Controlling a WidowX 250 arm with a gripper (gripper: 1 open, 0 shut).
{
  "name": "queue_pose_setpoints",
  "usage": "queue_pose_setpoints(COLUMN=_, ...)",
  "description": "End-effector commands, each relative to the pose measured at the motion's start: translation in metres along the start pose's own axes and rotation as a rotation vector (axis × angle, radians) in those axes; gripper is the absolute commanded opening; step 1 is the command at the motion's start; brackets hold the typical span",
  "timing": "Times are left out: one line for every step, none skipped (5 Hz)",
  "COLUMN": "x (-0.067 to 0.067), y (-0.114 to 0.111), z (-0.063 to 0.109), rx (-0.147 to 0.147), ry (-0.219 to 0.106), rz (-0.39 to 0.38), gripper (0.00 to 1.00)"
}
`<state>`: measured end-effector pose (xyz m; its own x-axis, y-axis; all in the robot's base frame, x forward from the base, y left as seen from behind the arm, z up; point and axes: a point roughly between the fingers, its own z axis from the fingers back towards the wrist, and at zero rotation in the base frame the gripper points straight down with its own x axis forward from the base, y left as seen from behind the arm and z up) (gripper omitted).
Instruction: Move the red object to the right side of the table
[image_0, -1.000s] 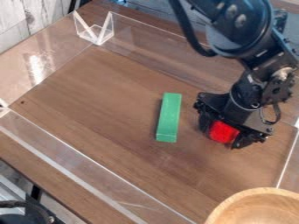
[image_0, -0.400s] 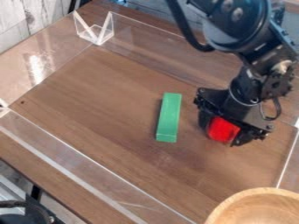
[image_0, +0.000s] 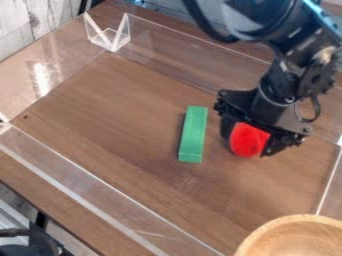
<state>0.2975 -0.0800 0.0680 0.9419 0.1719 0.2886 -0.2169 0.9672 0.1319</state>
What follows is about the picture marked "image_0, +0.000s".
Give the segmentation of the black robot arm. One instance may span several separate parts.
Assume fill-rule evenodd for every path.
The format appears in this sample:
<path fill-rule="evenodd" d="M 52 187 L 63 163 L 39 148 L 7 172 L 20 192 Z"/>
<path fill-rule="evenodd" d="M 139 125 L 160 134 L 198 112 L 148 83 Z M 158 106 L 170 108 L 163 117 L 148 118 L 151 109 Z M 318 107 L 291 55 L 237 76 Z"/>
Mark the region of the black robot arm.
<path fill-rule="evenodd" d="M 227 34 L 211 25 L 198 0 L 182 2 L 213 39 L 259 42 L 275 54 L 254 89 L 218 92 L 214 109 L 230 151 L 263 157 L 301 145 L 322 113 L 319 96 L 334 86 L 342 53 L 342 32 L 321 0 L 222 0 Z"/>

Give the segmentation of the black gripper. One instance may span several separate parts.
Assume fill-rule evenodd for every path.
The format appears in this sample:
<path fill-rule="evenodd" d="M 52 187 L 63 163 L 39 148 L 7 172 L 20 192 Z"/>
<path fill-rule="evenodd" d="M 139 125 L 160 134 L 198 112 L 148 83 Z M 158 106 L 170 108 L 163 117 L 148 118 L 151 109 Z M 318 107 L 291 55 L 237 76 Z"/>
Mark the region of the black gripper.
<path fill-rule="evenodd" d="M 269 133 L 262 157 L 278 154 L 287 147 L 299 146 L 313 131 L 310 125 L 298 120 L 294 105 L 271 101 L 259 88 L 250 91 L 222 89 L 214 109 L 221 116 L 221 136 L 226 144 L 230 144 L 238 122 Z"/>

